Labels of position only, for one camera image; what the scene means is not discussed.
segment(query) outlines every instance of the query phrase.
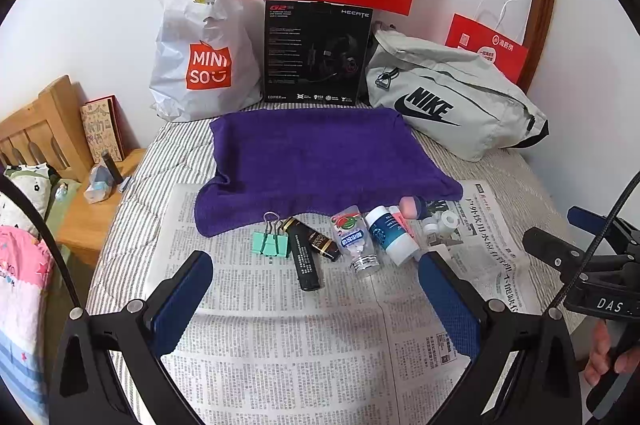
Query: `black cable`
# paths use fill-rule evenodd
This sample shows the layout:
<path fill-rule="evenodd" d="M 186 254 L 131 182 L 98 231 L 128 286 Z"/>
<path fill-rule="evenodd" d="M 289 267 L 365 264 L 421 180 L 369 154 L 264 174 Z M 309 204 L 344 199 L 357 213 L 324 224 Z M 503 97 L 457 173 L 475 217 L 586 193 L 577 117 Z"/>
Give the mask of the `black cable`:
<path fill-rule="evenodd" d="M 631 192 L 633 192 L 634 189 L 638 186 L 638 183 L 640 183 L 640 171 L 638 171 L 638 173 L 636 173 L 636 175 L 633 177 L 633 179 L 629 182 L 629 184 L 626 186 L 626 188 L 622 191 L 622 194 L 620 195 L 620 198 L 618 198 L 618 201 L 616 201 L 616 204 L 613 205 L 613 208 L 609 212 L 609 215 L 607 216 L 607 219 L 606 219 L 602 229 L 600 230 L 598 235 L 596 235 L 593 238 L 593 241 L 591 242 L 591 245 L 589 245 L 589 248 L 587 248 L 587 251 L 585 251 L 584 258 L 582 259 L 582 263 L 580 264 L 578 269 L 575 271 L 575 274 L 572 277 L 571 281 L 569 281 L 564 286 L 562 286 L 562 288 L 560 289 L 558 294 L 556 294 L 554 299 L 551 301 L 551 304 L 549 304 L 549 306 L 546 307 L 547 311 L 549 310 L 549 308 L 558 307 L 559 304 L 566 297 L 566 294 L 569 293 L 569 290 L 571 290 L 571 288 L 574 286 L 576 281 L 580 278 L 580 274 L 584 271 L 584 268 L 587 266 L 587 263 L 589 261 L 591 261 L 591 258 L 593 257 L 593 254 L 595 253 L 596 249 L 598 248 L 598 246 L 600 245 L 600 243 L 604 239 L 605 234 L 609 231 L 609 227 L 613 223 L 613 220 L 617 217 L 618 213 L 620 212 L 620 210 L 624 206 L 626 200 L 628 200 L 629 196 L 631 195 Z"/>
<path fill-rule="evenodd" d="M 45 224 L 40 213 L 31 204 L 27 196 L 25 196 L 22 191 L 18 189 L 18 187 L 16 187 L 12 183 L 12 181 L 4 174 L 0 174 L 0 192 L 6 195 L 12 202 L 14 202 L 15 205 L 24 213 L 24 215 L 26 215 L 31 220 L 31 223 L 33 223 L 33 225 L 37 228 L 44 242 L 49 247 L 49 251 L 53 256 L 53 259 L 58 265 L 60 275 L 62 275 L 62 280 L 65 282 L 66 290 L 69 292 L 69 297 L 71 297 L 71 302 L 76 308 L 84 309 L 78 297 L 78 293 L 76 292 L 74 282 L 71 279 L 71 273 L 69 272 L 68 267 L 66 267 L 65 260 L 62 258 L 62 254 L 58 249 L 56 240 L 53 238 L 53 235 L 51 235 L 51 231 Z"/>

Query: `human hand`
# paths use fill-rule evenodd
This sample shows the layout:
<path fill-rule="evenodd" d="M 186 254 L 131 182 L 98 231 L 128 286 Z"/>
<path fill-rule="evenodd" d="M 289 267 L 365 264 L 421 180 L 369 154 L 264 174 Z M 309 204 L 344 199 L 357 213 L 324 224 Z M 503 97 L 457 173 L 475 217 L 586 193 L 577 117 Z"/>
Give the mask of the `human hand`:
<path fill-rule="evenodd" d="M 600 377 L 604 375 L 610 368 L 610 359 L 608 357 L 611 347 L 611 338 L 609 330 L 604 320 L 600 319 L 593 328 L 591 352 L 589 353 L 589 362 L 584 368 L 584 379 L 590 385 L 596 385 L 600 381 Z M 640 347 L 633 347 L 618 357 L 613 370 L 620 373 L 632 373 L 640 363 Z"/>

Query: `metal screw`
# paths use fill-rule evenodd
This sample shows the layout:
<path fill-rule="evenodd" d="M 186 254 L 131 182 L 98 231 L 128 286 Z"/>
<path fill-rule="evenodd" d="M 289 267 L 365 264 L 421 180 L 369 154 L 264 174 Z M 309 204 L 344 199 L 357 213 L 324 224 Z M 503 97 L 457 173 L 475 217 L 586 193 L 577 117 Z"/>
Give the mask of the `metal screw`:
<path fill-rule="evenodd" d="M 129 313 L 138 313 L 142 310 L 144 303 L 140 299 L 133 299 L 129 304 L 127 304 L 127 311 Z"/>
<path fill-rule="evenodd" d="M 495 311 L 496 313 L 501 313 L 504 311 L 505 308 L 506 306 L 504 305 L 504 302 L 502 302 L 501 300 L 491 299 L 489 301 L 489 309 L 491 311 Z"/>
<path fill-rule="evenodd" d="M 562 318 L 562 313 L 558 308 L 549 308 L 549 316 L 553 320 L 560 320 Z"/>
<path fill-rule="evenodd" d="M 82 308 L 73 308 L 69 312 L 69 318 L 71 320 L 78 320 L 82 316 Z"/>

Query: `miniso plastic bag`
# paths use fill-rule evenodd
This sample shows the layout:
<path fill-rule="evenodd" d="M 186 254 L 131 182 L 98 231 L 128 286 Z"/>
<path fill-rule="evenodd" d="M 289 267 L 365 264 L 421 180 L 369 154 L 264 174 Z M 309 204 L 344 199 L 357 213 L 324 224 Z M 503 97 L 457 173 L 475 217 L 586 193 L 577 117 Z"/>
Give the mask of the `miniso plastic bag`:
<path fill-rule="evenodd" d="M 158 116 L 190 122 L 260 100 L 260 71 L 241 0 L 163 0 L 149 88 Z"/>

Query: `pillow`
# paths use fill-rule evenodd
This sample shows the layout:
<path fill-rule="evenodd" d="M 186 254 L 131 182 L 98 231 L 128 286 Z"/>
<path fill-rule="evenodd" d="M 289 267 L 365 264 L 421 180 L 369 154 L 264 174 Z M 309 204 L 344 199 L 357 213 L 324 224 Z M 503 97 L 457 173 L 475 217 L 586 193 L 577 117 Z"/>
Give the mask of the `pillow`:
<path fill-rule="evenodd" d="M 44 217 L 51 192 L 49 166 L 46 163 L 22 165 L 18 170 L 8 170 L 6 175 Z M 29 218 L 4 194 L 0 194 L 0 225 L 20 228 L 28 231 L 33 237 L 38 236 L 38 231 Z"/>

